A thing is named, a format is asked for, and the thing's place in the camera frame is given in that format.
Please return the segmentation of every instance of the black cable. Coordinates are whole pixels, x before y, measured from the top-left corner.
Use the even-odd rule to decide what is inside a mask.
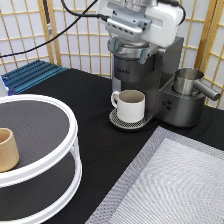
[[[186,18],[186,10],[178,1],[158,0],[158,2],[163,3],[163,4],[169,4],[169,5],[172,5],[173,7],[180,7],[183,10],[183,18],[180,21],[180,23],[178,24],[178,26],[181,25],[184,22],[184,20]]]
[[[96,3],[98,2],[98,0],[95,0],[91,5],[89,5],[89,7],[82,13],[85,14],[87,13]],[[40,47],[43,47],[44,45],[47,45],[49,43],[51,43],[52,41],[54,41],[55,39],[57,39],[58,37],[60,37],[63,33],[65,33],[67,30],[69,30],[71,27],[73,27],[82,17],[79,16],[79,18],[77,18],[70,26],[68,26],[65,30],[63,30],[62,32],[60,32],[58,35],[56,35],[54,38],[52,38],[51,40],[47,41],[46,43],[43,43],[39,46],[36,46],[30,50],[24,51],[24,52],[18,52],[18,53],[13,53],[13,54],[8,54],[8,55],[0,55],[0,58],[5,58],[5,57],[10,57],[10,56],[14,56],[14,55],[19,55],[19,54],[26,54],[29,53],[31,51],[34,51]]]
[[[178,26],[181,25],[184,22],[184,20],[186,19],[186,10],[185,10],[185,8],[181,4],[179,4],[179,7],[183,10],[183,18],[180,21],[180,23],[178,24]]]
[[[64,6],[65,10],[70,13],[71,15],[73,16],[80,16],[80,17],[91,17],[91,18],[101,18],[102,20],[104,21],[107,21],[107,19],[109,18],[109,16],[104,16],[102,14],[86,14],[86,15],[82,15],[82,14],[79,14],[79,13],[76,13],[76,12],[72,12],[68,7],[67,5],[65,4],[64,0],[61,0],[61,3],[62,5]]]

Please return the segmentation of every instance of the stainless steel pitcher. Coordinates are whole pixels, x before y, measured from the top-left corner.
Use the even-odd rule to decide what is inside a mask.
[[[192,96],[195,90],[200,91],[213,101],[217,101],[221,94],[202,82],[203,72],[194,68],[182,68],[176,71],[174,90],[185,96]]]

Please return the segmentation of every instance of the black table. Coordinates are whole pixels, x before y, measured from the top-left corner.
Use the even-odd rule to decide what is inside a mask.
[[[108,119],[111,86],[109,79],[71,69],[24,92],[63,101],[79,126],[82,181],[71,202],[47,224],[85,223],[158,126],[224,150],[224,111],[209,107],[194,128],[177,129],[153,120],[136,133],[115,129]]]

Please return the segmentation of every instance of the white rack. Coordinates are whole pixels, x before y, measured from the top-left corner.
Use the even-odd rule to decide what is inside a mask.
[[[14,101],[17,102],[26,101],[26,100],[41,101],[44,103],[52,104],[60,108],[68,117],[69,131],[65,139],[61,142],[61,144],[45,157],[22,168],[14,169],[6,173],[0,173],[0,191],[1,188],[3,189],[5,187],[17,185],[22,182],[31,180],[32,178],[35,178],[40,174],[43,174],[47,170],[54,167],[57,163],[59,163],[69,153],[69,151],[71,152],[75,161],[74,178],[70,186],[64,192],[64,194],[47,208],[41,210],[36,214],[33,214],[31,216],[22,219],[11,221],[0,220],[0,223],[34,224],[46,221],[47,219],[51,218],[56,213],[58,213],[62,208],[64,208],[64,206],[66,206],[66,204],[72,199],[72,197],[76,193],[81,181],[82,164],[79,155],[79,145],[77,136],[78,125],[71,109],[59,100],[39,95],[19,95],[11,97],[2,97],[0,98],[0,105],[3,103],[9,103]]]

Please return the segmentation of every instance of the tan cup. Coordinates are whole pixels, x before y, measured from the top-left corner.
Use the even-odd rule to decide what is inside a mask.
[[[19,162],[19,152],[11,130],[0,128],[0,173],[12,169]]]

